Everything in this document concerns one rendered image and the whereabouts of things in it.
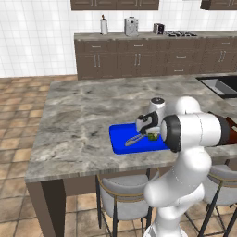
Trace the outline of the brown wall cupboard run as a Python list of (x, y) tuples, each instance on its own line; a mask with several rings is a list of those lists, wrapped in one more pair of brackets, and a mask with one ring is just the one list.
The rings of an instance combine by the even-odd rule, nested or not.
[(158, 10), (159, 0), (70, 0), (72, 10)]

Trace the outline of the brown base cupboard run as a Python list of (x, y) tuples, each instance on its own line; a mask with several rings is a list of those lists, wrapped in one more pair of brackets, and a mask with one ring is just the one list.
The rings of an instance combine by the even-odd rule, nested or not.
[(76, 33), (74, 45), (80, 80), (237, 71), (237, 31)]

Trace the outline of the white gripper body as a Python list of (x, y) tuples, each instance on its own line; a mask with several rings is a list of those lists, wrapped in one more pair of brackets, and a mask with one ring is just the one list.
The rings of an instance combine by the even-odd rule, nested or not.
[(158, 114), (153, 111), (146, 115), (140, 115), (136, 119), (136, 130), (140, 134), (159, 133)]

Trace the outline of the black sink basin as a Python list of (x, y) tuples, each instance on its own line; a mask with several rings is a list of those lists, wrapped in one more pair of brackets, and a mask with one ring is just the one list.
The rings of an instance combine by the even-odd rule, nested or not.
[(197, 79), (222, 99), (237, 98), (237, 76), (197, 77)]

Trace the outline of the black gas hob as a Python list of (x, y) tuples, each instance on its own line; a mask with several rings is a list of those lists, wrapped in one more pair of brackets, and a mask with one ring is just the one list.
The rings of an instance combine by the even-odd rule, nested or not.
[(195, 33), (190, 31), (165, 31), (165, 35), (168, 37), (195, 37), (197, 36)]

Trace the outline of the brown island counter base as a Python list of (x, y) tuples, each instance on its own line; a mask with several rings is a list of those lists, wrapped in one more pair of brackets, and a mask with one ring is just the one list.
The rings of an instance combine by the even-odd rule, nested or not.
[(117, 156), (31, 156), (25, 182), (44, 237), (64, 237), (66, 198), (95, 191), (97, 174), (142, 174), (168, 167), (176, 156), (170, 151)]

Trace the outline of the grey cushioned bar stool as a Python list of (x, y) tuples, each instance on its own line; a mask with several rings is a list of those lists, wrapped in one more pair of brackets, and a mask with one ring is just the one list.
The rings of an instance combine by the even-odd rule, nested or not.
[(103, 178), (95, 176), (98, 225), (106, 224), (109, 237), (118, 236), (120, 221), (139, 219), (142, 232), (151, 225), (152, 210), (143, 198), (143, 190), (149, 181), (159, 177), (159, 169), (150, 178), (150, 169), (145, 174)]
[[(198, 233), (198, 237), (207, 237), (205, 230), (213, 210), (216, 210), (218, 213), (218, 206), (232, 207), (237, 205), (237, 171), (231, 170), (229, 163), (230, 161), (227, 159), (223, 165), (213, 165), (203, 182), (205, 188), (204, 201), (206, 202), (206, 217)], [(220, 214), (218, 214), (218, 219), (223, 229), (223, 237), (228, 237), (237, 219), (237, 207), (228, 227), (224, 226)]]

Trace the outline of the white paper towel roll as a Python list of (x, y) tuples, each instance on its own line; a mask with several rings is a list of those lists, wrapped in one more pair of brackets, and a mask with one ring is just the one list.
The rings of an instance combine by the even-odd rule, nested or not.
[(100, 20), (101, 25), (101, 34), (106, 35), (108, 34), (108, 27), (107, 27), (107, 20), (105, 19), (105, 15), (102, 15), (102, 19)]

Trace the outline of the grey fish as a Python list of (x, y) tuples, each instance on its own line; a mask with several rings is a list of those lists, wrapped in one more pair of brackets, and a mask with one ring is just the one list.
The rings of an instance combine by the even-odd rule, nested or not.
[(145, 134), (138, 134), (136, 136), (133, 136), (125, 143), (125, 145), (131, 146), (131, 145), (139, 142), (143, 137), (145, 137)]

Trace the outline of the blue tray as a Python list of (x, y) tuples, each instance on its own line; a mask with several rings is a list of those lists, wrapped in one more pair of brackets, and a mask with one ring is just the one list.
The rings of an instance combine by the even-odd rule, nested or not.
[(115, 124), (109, 127), (109, 136), (113, 151), (117, 155), (134, 154), (168, 150), (161, 136), (156, 141), (150, 141), (148, 137), (142, 138), (137, 143), (126, 146), (125, 143), (133, 136), (138, 135), (134, 123)]

